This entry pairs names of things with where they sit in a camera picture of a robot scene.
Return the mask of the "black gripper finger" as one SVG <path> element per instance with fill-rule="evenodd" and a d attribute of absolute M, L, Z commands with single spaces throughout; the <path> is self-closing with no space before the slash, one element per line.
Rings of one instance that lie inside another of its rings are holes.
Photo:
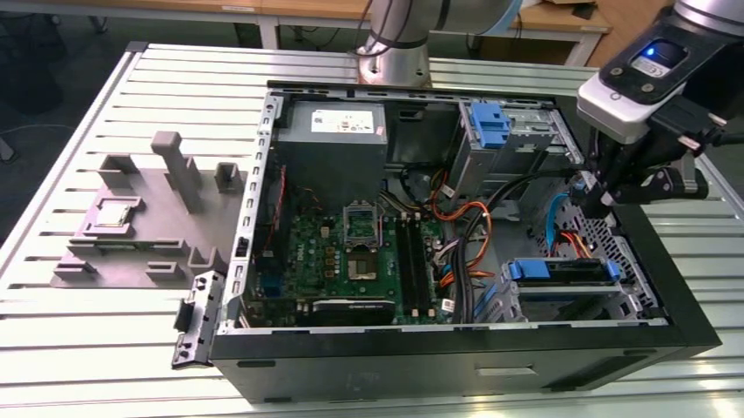
<path fill-rule="evenodd" d="M 609 206 L 602 203 L 605 188 L 592 173 L 584 176 L 586 183 L 585 196 L 582 198 L 582 213 L 586 218 L 604 218 L 610 212 Z"/>
<path fill-rule="evenodd" d="M 646 205 L 653 201 L 681 198 L 678 169 L 662 167 L 648 171 L 642 179 L 624 181 L 604 194 L 605 205 Z"/>

